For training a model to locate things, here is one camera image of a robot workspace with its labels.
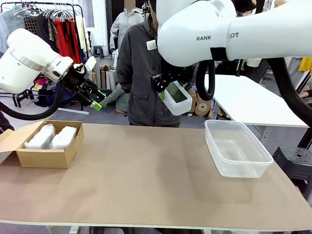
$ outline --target person's hand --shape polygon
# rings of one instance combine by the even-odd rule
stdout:
[[[307,98],[309,96],[309,93],[308,92],[303,92],[303,93],[300,93],[299,94],[299,97],[300,98]]]

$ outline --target black plastic stool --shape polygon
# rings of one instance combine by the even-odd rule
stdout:
[[[104,58],[104,52],[103,52],[102,46],[100,45],[93,46],[93,56],[95,58],[100,58],[100,59]]]
[[[312,153],[303,148],[280,146],[273,159],[308,200],[312,191]]]

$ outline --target gray hoodie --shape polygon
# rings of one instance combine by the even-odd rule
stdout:
[[[180,116],[174,116],[152,90],[151,76],[160,73],[161,56],[158,50],[147,50],[146,42],[157,37],[150,27],[151,18],[147,17],[126,33],[117,59],[118,82],[126,94],[131,93],[128,107],[131,124],[179,127]]]
[[[138,23],[142,23],[144,21],[142,16],[142,9],[136,8],[132,12],[128,12],[127,9],[124,9],[122,13],[117,16],[115,22],[111,28],[111,39],[109,43],[109,48],[116,49],[114,39],[118,37],[118,49],[121,46],[123,37],[125,36],[128,29],[136,25]]]

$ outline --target box flap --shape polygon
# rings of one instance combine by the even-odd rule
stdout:
[[[3,140],[0,141],[0,153],[17,150],[18,147],[26,141],[29,135],[31,135],[43,122],[44,121],[39,121],[19,128],[16,131],[9,131],[8,133],[5,131],[4,134],[6,133],[6,137],[3,136]]]

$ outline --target white wrapped item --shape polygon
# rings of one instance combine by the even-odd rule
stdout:
[[[26,149],[47,150],[49,143],[55,136],[55,128],[53,124],[44,125],[39,132],[29,141],[25,142]]]
[[[69,146],[69,144],[73,141],[76,135],[77,128],[73,127],[65,127],[62,131],[57,134],[52,142],[51,142],[51,149],[59,149],[65,150]]]

